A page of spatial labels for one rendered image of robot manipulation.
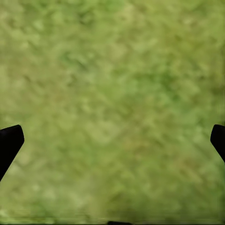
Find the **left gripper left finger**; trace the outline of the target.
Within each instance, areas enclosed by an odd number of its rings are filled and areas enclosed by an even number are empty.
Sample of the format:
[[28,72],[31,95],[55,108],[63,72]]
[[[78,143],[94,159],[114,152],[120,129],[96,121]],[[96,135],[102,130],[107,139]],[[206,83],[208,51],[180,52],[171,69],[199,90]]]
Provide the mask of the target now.
[[24,143],[20,125],[0,130],[0,181]]

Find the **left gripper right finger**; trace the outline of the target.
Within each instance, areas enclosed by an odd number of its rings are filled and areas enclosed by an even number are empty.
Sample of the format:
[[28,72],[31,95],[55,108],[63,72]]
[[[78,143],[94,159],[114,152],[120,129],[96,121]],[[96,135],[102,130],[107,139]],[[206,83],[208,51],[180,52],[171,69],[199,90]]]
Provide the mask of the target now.
[[214,125],[210,142],[216,148],[221,158],[225,162],[225,127],[221,125]]

